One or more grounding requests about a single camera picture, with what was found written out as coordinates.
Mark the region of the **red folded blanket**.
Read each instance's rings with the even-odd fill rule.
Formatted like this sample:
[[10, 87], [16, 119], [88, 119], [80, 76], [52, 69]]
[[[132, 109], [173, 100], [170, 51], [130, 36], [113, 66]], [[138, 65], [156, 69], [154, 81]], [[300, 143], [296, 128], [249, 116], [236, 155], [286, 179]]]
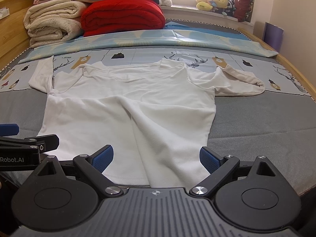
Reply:
[[166, 20], [153, 0], [104, 0], [90, 5], [81, 15], [84, 36], [163, 29]]

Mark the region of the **blue patterned folded quilt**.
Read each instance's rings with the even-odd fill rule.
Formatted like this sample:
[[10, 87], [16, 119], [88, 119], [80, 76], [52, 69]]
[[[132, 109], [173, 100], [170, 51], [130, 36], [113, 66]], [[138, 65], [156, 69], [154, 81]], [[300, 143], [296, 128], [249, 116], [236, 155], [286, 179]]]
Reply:
[[43, 45], [32, 50], [19, 63], [86, 50], [155, 45], [214, 48], [266, 58], [278, 54], [274, 50], [263, 48], [260, 43], [254, 41], [227, 38], [198, 31], [161, 29], [101, 34]]

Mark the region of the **yellow plush toy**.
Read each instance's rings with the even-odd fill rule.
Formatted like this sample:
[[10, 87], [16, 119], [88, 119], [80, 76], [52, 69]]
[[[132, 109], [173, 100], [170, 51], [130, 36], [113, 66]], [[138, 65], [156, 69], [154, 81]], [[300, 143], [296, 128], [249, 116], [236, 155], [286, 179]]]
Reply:
[[228, 8], [228, 0], [196, 0], [196, 7], [201, 11], [212, 11]]

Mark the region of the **purple box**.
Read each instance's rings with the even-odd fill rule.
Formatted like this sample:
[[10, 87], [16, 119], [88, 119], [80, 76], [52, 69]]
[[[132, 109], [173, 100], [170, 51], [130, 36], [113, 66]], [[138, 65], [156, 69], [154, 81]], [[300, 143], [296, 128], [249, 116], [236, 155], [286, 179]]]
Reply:
[[282, 28], [266, 22], [262, 39], [266, 44], [279, 52], [283, 41], [283, 33], [284, 30]]

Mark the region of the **white t-shirt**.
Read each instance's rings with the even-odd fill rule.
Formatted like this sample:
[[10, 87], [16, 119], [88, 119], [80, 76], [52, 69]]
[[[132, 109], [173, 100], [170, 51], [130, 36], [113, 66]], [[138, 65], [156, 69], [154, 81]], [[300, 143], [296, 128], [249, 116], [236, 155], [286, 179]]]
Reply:
[[83, 64], [53, 73], [40, 60], [29, 85], [46, 93], [40, 135], [55, 134], [61, 161], [109, 144], [114, 158], [103, 174], [121, 186], [192, 188], [208, 176], [199, 160], [216, 114], [216, 96], [265, 91], [253, 73], [230, 65], [206, 73], [185, 63]]

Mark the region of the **cream folded blanket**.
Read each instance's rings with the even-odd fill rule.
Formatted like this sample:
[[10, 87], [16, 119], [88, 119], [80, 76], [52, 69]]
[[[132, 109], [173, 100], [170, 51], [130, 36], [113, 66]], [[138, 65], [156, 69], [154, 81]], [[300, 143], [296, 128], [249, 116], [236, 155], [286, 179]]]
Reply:
[[86, 9], [85, 3], [75, 0], [49, 0], [30, 7], [23, 20], [30, 47], [64, 42], [83, 35], [80, 18]]

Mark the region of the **grey printed bed sheet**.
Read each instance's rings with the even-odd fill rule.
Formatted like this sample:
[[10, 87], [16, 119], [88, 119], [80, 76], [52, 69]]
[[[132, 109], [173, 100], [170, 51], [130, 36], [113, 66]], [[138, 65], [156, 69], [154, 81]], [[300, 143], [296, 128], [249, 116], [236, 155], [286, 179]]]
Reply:
[[[23, 136], [42, 128], [47, 95], [37, 90], [1, 95], [1, 122], [16, 122]], [[302, 194], [315, 186], [315, 103], [306, 97], [263, 92], [216, 96], [206, 146], [219, 155], [250, 161], [264, 155]]]

